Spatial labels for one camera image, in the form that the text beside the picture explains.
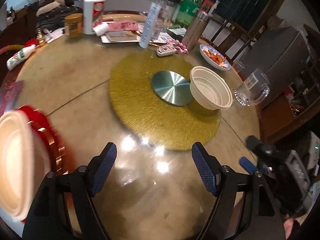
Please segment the red glass plate plain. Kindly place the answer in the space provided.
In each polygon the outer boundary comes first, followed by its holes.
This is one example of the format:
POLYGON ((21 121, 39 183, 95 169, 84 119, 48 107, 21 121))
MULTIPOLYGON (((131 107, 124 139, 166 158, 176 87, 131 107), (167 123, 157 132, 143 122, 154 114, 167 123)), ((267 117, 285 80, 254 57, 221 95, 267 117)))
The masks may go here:
POLYGON ((57 134, 55 129, 52 128, 49 119, 39 110, 39 109, 34 109, 31 106, 23 105, 19 109, 19 111, 22 111, 24 114, 27 115, 27 118, 30 121, 35 121, 38 122, 39 124, 43 126, 50 126, 51 129, 54 131, 55 135, 59 137, 59 140, 63 143, 62 139, 60 136, 57 134))

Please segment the beige plastic bowl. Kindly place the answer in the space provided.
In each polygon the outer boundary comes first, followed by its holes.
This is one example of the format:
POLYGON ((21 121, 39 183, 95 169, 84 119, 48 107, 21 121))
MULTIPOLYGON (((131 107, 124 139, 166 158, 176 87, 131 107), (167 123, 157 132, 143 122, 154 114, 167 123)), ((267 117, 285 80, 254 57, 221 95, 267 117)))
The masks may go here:
POLYGON ((44 176, 48 151, 23 111, 1 116, 1 208, 15 220, 27 217, 44 176))
POLYGON ((190 91, 197 103, 211 111, 227 110, 233 102, 231 90, 224 79, 203 66, 191 69, 190 91))

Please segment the red glass plate with sticker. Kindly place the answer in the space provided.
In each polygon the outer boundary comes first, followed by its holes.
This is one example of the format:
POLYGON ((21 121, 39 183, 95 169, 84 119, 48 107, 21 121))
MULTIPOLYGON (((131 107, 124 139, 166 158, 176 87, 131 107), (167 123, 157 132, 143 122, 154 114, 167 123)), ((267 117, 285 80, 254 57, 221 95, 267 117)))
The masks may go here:
POLYGON ((35 121, 30 121, 32 129, 41 138, 50 161, 50 168, 57 175, 68 174, 69 169, 65 163, 65 146, 55 135, 50 126, 43 126, 35 121))

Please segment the gold glitter turntable mat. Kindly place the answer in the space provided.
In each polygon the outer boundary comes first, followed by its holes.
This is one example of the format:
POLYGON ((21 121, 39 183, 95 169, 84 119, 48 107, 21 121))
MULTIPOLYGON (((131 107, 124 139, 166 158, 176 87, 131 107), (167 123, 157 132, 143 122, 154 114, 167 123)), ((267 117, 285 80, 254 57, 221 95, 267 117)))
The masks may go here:
POLYGON ((152 76, 160 70, 189 80, 193 68, 189 59, 182 55, 160 58, 150 50, 133 53, 116 64, 108 82, 110 102, 120 121, 136 135, 169 150, 189 150, 198 141, 205 144, 220 125, 220 110, 207 110, 196 100, 173 106, 151 88, 152 76))

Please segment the silver turntable center disc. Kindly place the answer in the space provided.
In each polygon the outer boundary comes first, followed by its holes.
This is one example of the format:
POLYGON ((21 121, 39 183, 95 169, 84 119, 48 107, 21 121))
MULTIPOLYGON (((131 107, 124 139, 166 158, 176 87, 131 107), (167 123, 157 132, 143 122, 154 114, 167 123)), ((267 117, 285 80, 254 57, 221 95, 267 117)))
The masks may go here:
POLYGON ((151 79, 151 87, 163 101, 174 106, 185 106, 193 100, 190 83, 182 75, 161 70, 151 79))

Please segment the clear glass beer mug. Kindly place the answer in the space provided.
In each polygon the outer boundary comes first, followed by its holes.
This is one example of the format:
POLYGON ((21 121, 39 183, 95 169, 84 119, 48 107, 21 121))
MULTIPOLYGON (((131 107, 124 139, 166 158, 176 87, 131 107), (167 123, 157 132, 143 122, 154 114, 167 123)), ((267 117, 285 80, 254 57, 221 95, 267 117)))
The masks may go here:
POLYGON ((256 106, 270 93, 270 82, 267 76, 257 68, 234 91, 236 100, 243 106, 256 106))

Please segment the blue white plate with food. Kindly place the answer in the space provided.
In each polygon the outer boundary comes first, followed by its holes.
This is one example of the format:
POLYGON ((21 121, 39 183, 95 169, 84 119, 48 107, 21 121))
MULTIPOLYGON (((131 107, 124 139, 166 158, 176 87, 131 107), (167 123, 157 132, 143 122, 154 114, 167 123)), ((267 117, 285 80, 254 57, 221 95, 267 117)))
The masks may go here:
POLYGON ((232 66, 227 59, 212 46, 200 44, 199 49, 204 60, 212 67, 221 71, 228 71, 231 69, 232 66))

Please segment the red packet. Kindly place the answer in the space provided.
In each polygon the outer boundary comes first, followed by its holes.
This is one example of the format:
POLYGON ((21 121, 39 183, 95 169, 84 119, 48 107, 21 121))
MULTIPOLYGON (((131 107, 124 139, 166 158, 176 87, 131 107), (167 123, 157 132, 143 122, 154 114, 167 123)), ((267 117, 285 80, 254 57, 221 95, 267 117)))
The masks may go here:
POLYGON ((7 111, 9 110, 12 110, 16 101, 17 101, 17 98, 23 88, 23 83, 24 81, 17 81, 17 82, 12 82, 6 93, 4 94, 4 98, 3 98, 3 101, 1 103, 1 116, 6 113, 7 111))

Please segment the grey refrigerator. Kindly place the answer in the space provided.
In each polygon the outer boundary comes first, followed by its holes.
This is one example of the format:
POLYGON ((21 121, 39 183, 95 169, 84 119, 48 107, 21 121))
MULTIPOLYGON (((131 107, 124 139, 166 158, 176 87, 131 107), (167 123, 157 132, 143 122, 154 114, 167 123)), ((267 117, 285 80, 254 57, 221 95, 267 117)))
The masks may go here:
POLYGON ((241 57, 242 73, 249 76, 260 69, 270 81, 270 93, 260 104, 271 103, 306 67, 310 53, 302 34, 293 27, 267 29, 241 57))

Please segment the phone in patterned case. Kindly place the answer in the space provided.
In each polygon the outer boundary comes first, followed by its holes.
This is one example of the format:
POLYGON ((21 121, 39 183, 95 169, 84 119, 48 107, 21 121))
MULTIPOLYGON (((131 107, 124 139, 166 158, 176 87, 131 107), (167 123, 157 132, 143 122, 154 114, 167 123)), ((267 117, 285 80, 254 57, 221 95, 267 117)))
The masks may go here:
POLYGON ((170 56, 175 54, 176 52, 176 49, 169 44, 159 46, 156 51, 157 56, 159 57, 170 56))

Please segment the wooden chair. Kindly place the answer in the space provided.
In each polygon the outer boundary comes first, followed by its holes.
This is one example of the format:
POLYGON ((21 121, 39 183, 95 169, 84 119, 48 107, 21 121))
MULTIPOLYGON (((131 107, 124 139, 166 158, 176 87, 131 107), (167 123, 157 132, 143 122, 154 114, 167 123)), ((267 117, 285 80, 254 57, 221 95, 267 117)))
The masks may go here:
POLYGON ((204 31, 201 35, 201 39, 207 42, 209 45, 216 48, 219 52, 221 52, 224 56, 227 57, 228 61, 234 62, 236 58, 244 52, 244 50, 255 43, 257 39, 252 37, 243 27, 239 24, 230 21, 229 19, 225 19, 219 16, 217 13, 213 13, 210 17, 209 23, 206 26, 206 29, 210 27, 210 23, 219 24, 220 27, 213 34, 213 36, 206 35, 206 31, 204 31), (215 45, 214 41, 218 38, 218 36, 224 31, 229 30, 229 34, 226 38, 221 41, 219 45, 215 45), (232 57, 227 55, 227 51, 231 49, 232 46, 236 44, 238 40, 242 40, 244 44, 234 53, 232 57))

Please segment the small white green bottle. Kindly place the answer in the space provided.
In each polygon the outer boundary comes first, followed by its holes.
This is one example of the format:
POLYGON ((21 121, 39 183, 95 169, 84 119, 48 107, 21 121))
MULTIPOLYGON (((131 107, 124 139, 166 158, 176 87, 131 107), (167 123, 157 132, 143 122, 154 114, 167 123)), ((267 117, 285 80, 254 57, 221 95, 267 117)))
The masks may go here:
POLYGON ((16 54, 14 54, 7 61, 7 69, 12 71, 17 65, 25 61, 36 49, 36 46, 33 44, 31 46, 22 48, 16 54))

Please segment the small white cup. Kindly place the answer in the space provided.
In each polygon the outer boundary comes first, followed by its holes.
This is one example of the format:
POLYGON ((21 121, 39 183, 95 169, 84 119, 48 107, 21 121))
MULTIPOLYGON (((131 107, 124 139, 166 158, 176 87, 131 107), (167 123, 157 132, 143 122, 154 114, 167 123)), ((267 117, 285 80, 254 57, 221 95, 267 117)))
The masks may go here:
POLYGON ((95 34, 100 37, 109 31, 109 25, 106 22, 103 22, 93 28, 95 34))

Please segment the small gold bell ornament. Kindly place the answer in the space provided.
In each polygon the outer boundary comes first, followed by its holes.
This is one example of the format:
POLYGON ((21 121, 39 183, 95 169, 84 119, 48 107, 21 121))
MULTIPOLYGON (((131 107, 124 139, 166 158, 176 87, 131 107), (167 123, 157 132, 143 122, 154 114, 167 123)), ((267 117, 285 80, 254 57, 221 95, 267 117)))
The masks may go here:
POLYGON ((44 46, 46 44, 46 39, 40 28, 37 29, 36 39, 39 43, 39 46, 44 46))

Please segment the stainless steel thermos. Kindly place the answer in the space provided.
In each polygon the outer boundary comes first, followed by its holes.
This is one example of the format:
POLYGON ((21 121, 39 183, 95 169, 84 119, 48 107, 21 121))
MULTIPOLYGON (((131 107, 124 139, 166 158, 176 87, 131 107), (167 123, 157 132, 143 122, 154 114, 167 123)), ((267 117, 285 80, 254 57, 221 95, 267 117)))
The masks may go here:
POLYGON ((202 10, 197 11, 182 39, 182 44, 188 51, 193 50, 209 20, 210 18, 206 12, 202 10))

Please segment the pink cloth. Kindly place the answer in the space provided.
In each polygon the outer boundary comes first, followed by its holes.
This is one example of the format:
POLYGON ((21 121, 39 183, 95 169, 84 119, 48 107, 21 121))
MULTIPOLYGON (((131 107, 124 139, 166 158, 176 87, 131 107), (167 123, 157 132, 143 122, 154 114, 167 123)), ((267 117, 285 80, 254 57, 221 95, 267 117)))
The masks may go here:
POLYGON ((137 31, 138 23, 136 21, 118 21, 108 23, 108 31, 137 31))

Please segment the gold lid glass jar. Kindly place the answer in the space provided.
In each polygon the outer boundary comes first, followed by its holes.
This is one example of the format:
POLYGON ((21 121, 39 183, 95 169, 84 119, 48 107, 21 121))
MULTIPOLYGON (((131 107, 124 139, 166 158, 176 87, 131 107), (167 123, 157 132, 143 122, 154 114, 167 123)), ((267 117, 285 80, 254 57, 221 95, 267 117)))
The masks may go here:
POLYGON ((77 37, 82 33, 82 13, 70 14, 65 17, 65 34, 77 37))

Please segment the red yellow hula hoop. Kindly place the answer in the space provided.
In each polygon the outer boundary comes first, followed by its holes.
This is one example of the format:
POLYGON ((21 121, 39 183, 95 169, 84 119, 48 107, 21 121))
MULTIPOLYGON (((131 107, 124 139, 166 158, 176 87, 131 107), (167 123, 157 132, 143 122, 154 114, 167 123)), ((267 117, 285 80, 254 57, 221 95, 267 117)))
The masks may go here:
POLYGON ((23 49, 24 47, 25 47, 24 45, 19 45, 19 44, 4 46, 0 49, 0 55, 6 53, 7 51, 12 51, 12 50, 19 51, 19 50, 23 49))

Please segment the dark quilted jacket fur collar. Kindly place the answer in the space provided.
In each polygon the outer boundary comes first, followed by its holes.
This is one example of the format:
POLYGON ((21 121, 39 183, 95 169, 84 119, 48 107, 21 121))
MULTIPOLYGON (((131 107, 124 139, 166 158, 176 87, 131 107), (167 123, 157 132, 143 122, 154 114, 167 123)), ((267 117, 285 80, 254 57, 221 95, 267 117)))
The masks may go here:
POLYGON ((62 28, 65 25, 65 17, 71 14, 83 13, 81 7, 74 5, 74 0, 54 0, 53 2, 40 7, 36 13, 36 30, 43 33, 62 28))

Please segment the clear glass jar black lid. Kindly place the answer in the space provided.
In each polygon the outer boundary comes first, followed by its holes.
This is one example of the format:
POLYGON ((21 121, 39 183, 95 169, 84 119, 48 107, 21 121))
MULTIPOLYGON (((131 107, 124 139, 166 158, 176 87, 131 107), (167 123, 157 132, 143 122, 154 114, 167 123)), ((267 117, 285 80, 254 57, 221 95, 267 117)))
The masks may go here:
POLYGON ((180 0, 166 0, 162 4, 161 20, 164 29, 171 26, 171 20, 178 4, 180 4, 180 0))

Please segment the white liquor bottle red cap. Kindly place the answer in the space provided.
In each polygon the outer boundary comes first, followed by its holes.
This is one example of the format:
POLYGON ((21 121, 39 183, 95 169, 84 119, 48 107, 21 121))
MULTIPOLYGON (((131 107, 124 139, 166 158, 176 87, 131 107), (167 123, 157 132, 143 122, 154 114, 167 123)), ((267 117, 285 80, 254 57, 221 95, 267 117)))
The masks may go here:
POLYGON ((94 28, 102 22, 106 0, 84 0, 83 33, 94 34, 94 28))

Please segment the green plastic bottle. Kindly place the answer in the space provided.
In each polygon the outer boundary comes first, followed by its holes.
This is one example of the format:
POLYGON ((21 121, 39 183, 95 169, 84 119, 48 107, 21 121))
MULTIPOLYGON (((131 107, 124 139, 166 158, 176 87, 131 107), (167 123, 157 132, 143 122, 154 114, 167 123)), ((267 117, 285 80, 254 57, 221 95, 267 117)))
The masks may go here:
POLYGON ((176 23, 188 27, 201 6, 201 0, 183 0, 176 17, 176 23))

